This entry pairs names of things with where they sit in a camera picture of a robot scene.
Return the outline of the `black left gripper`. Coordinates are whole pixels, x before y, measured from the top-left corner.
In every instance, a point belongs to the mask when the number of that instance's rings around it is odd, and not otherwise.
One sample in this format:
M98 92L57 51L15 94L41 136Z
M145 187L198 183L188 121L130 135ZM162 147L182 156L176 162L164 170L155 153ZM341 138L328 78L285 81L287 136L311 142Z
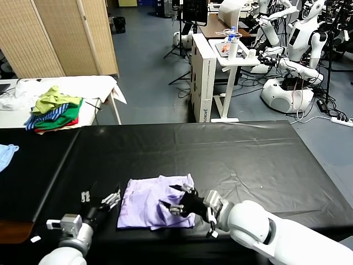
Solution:
M109 194L106 198L90 198L90 191L81 192L81 211L82 221L92 229L97 227L105 220L108 212L116 207L121 200L121 190L118 189Z

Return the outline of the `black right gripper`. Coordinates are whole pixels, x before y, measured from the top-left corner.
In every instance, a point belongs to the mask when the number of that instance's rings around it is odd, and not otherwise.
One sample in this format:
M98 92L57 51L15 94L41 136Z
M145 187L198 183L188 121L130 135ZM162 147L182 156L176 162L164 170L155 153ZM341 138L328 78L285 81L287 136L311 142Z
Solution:
M170 185L170 188L185 192L180 204L174 205L160 200L159 202L168 209L172 215L181 215L186 218L189 214L194 213L202 217L203 221L207 221L207 207L204 205L204 199L199 197L198 191L193 186L184 183L182 185Z

